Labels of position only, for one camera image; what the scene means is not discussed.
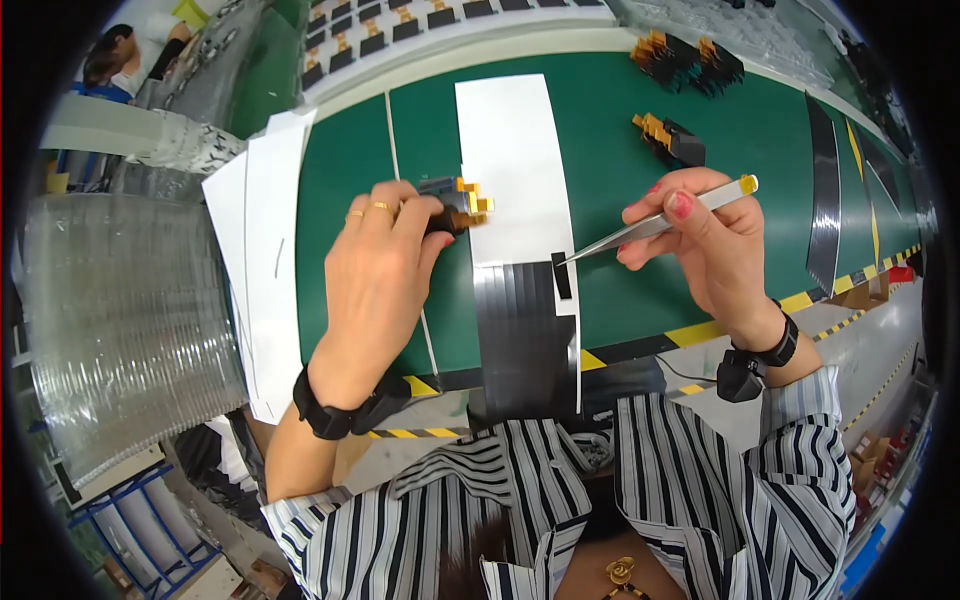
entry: hair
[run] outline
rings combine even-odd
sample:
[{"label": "hair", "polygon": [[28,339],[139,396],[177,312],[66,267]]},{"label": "hair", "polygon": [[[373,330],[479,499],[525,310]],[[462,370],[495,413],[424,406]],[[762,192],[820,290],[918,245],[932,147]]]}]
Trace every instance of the hair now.
[{"label": "hair", "polygon": [[117,36],[130,37],[131,35],[133,35],[133,27],[121,24],[114,25],[100,36],[84,61],[84,87],[90,89],[100,84],[104,75],[114,68],[119,60],[113,54],[117,47]]},{"label": "hair", "polygon": [[446,549],[440,557],[437,600],[487,600],[480,560],[503,563],[509,538],[510,520],[502,510],[499,516],[473,528],[459,554]]}]

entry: woman's right hand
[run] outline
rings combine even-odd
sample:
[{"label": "woman's right hand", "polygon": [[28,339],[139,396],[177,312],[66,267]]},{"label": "woman's right hand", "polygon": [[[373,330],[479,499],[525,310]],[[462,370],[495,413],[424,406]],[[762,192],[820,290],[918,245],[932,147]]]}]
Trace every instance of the woman's right hand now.
[{"label": "woman's right hand", "polygon": [[669,173],[623,211],[627,225],[663,212],[673,229],[624,244],[616,259],[631,271],[673,253],[694,301],[741,349],[765,352],[783,334],[784,318],[763,287],[763,212],[753,196],[710,212],[697,198],[731,179],[703,167]]}]

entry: clear plastic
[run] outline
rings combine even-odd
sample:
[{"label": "clear plastic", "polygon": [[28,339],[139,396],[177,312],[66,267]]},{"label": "clear plastic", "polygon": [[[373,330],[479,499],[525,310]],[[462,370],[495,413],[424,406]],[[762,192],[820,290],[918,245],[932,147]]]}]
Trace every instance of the clear plastic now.
[{"label": "clear plastic", "polygon": [[24,237],[37,399],[74,487],[246,399],[206,208],[44,196]]},{"label": "clear plastic", "polygon": [[833,78],[806,48],[806,41],[758,2],[735,9],[722,0],[610,0],[624,25],[657,29],[696,44],[707,36],[735,55],[804,84],[829,89]]}]

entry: hand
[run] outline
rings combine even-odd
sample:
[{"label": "hand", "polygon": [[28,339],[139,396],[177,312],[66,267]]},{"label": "hand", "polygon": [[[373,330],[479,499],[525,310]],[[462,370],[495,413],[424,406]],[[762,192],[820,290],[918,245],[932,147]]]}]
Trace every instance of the hand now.
[{"label": "hand", "polygon": [[378,183],[353,199],[324,263],[327,328],[307,367],[323,406],[359,407],[410,341],[437,256],[453,242],[444,231],[423,237],[443,210],[407,181]]},{"label": "hand", "polygon": [[784,319],[763,288],[763,213],[753,196],[710,212],[696,197],[731,179],[706,168],[674,171],[623,211],[627,225],[664,212],[674,229],[624,244],[616,259],[631,271],[673,253],[690,295],[724,326],[738,348],[763,352],[783,334]]}]

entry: woman's left hand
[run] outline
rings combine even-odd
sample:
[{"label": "woman's left hand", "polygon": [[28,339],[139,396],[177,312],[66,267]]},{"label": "woman's left hand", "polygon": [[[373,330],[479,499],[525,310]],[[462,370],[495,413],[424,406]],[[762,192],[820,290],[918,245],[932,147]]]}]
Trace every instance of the woman's left hand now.
[{"label": "woman's left hand", "polygon": [[353,199],[324,263],[327,329],[307,367],[322,406],[359,407],[410,341],[433,266],[453,242],[442,231],[423,237],[443,210],[408,181],[378,183]]}]

